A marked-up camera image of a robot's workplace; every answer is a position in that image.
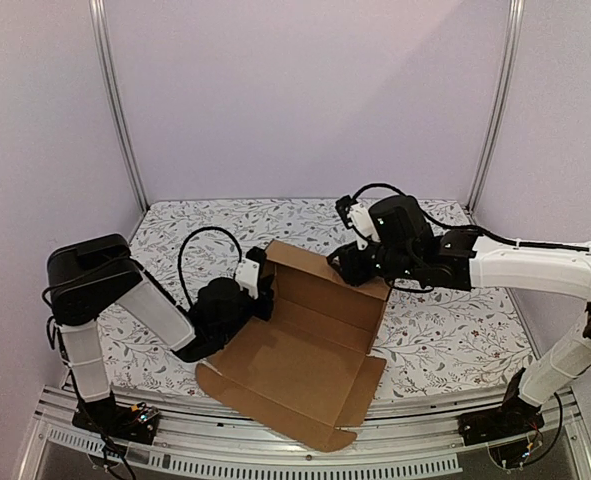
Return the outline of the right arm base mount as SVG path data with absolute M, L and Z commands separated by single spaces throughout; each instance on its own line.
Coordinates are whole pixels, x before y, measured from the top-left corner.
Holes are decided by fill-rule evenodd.
M 500 406 L 465 413 L 457 418 L 458 433 L 466 446 L 534 434 L 533 440 L 522 438 L 489 449 L 491 460 L 503 469 L 516 469 L 526 464 L 540 437 L 540 428 L 544 426 L 541 408 L 518 397 L 524 372 L 525 368 L 522 368 L 511 378 Z

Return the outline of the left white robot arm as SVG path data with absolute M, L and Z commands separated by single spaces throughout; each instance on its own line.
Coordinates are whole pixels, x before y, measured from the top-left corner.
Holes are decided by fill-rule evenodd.
M 222 350 L 253 317 L 267 321 L 274 305 L 274 275 L 267 252 L 253 247 L 238 257 L 232 277 L 218 277 L 183 307 L 131 255 L 125 238 L 111 234 L 55 250 L 46 263 L 50 306 L 64 360 L 70 368 L 86 419 L 103 434 L 123 426 L 121 408 L 108 400 L 98 317 L 117 305 L 147 327 L 184 363 Z

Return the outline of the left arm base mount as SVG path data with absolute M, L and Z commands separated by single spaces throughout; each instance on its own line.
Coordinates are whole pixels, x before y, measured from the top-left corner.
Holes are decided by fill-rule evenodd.
M 157 407 L 145 402 L 121 406 L 110 394 L 93 402 L 79 400 L 72 425 L 111 438 L 152 445 L 159 421 L 160 410 Z

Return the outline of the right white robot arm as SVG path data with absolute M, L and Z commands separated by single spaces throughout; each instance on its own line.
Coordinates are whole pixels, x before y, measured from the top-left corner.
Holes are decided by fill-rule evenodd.
M 437 235 L 438 221 L 415 197 L 402 193 L 369 207 L 357 195 L 346 195 L 335 208 L 355 239 L 328 255 L 327 262 L 351 286 L 380 278 L 389 287 L 398 280 L 415 281 L 417 294 L 435 288 L 501 287 L 585 301 L 578 325 L 512 378 L 502 406 L 492 415 L 499 435 L 514 435 L 531 412 L 591 366 L 591 242 L 507 239 L 478 225 L 447 225 Z

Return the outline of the brown cardboard box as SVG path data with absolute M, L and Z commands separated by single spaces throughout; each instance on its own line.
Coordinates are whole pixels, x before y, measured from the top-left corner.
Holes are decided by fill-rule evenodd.
M 371 348 L 390 290 L 354 288 L 324 256 L 274 240 L 266 275 L 270 320 L 252 318 L 195 376 L 211 398 L 317 451 L 346 448 L 366 417 L 386 361 Z

